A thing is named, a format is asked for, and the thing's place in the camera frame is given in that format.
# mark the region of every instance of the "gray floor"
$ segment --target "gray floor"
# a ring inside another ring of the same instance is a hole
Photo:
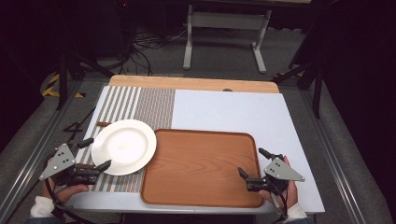
[[[248,31],[240,31],[232,38],[213,30],[194,32],[189,71],[182,69],[185,49],[185,40],[182,38],[160,49],[146,49],[142,52],[148,57],[154,76],[270,80],[274,74],[288,71],[288,64],[304,35],[298,30],[268,30],[262,46],[262,55],[267,67],[266,75],[258,73],[249,45],[255,37],[255,33]],[[133,57],[146,65],[142,56]],[[100,62],[103,66],[110,63],[113,62]],[[116,73],[119,71],[119,68],[113,70]],[[129,61],[121,72],[145,75],[148,70],[138,66],[136,71],[134,63]],[[326,209],[325,213],[316,214],[317,223],[392,223],[386,201],[367,170],[326,88],[324,87],[321,97],[321,119],[314,119],[310,108],[312,90],[298,91],[295,87],[296,81],[297,77],[292,77],[281,83],[279,89],[286,99]],[[47,82],[46,80],[43,83],[43,87],[47,86]],[[18,188],[14,186],[15,180],[30,180],[27,188],[37,180],[42,163],[33,175],[26,175],[21,171],[32,152],[42,149],[46,151],[44,154],[49,154],[66,141],[70,133],[63,132],[63,129],[75,121],[80,122],[84,119],[107,82],[107,77],[89,73],[83,82],[70,83],[72,89],[86,93],[86,97],[71,97],[70,104],[66,105],[64,110],[56,111],[57,98],[45,98],[45,102],[26,121],[0,155],[0,170],[3,171],[0,180],[1,198],[12,197],[10,192],[15,192]],[[54,130],[48,130],[54,118],[60,118],[59,122],[54,126]],[[88,123],[84,123],[83,130],[86,130]],[[48,141],[43,142],[43,133],[48,133]],[[81,140],[82,135],[79,134],[77,140]],[[30,207],[39,192],[40,185],[29,194],[10,223],[22,223],[29,217]],[[2,211],[8,205],[9,203],[3,203]],[[97,223],[117,223],[120,218],[119,214],[82,215]],[[272,223],[276,218],[276,215],[257,215],[257,223]]]

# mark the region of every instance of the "striped placemat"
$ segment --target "striped placemat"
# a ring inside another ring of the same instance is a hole
[[[123,119],[137,119],[147,123],[152,130],[171,128],[175,101],[175,90],[139,87],[107,86],[92,117],[85,139],[95,137],[103,127],[98,121],[116,122]],[[77,156],[77,162],[93,164],[92,146],[83,148]],[[97,184],[90,186],[92,191],[140,192],[144,168],[129,175],[101,174]]]

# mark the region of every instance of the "brown tray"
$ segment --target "brown tray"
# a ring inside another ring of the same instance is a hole
[[[221,207],[259,207],[239,176],[260,168],[254,139],[247,133],[160,129],[157,149],[146,166],[141,191],[145,203]]]

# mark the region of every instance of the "table surface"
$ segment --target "table surface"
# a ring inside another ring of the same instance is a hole
[[[108,86],[104,87],[87,134],[96,126],[99,111],[103,112],[102,107],[112,89],[129,90],[132,87],[139,87],[141,90],[160,88],[174,91],[175,100],[170,121],[172,129],[249,133],[255,139],[257,147],[264,147],[274,154],[288,155],[293,168],[305,177],[304,183],[297,182],[299,201],[303,209],[309,213],[324,212],[315,179],[295,132],[289,110],[275,83],[184,77],[114,76]],[[259,164],[263,170],[269,161],[259,157]],[[270,203],[264,203],[258,208],[145,204],[139,191],[89,191],[75,195],[68,205],[74,206],[77,210],[139,213],[261,214],[275,211]]]

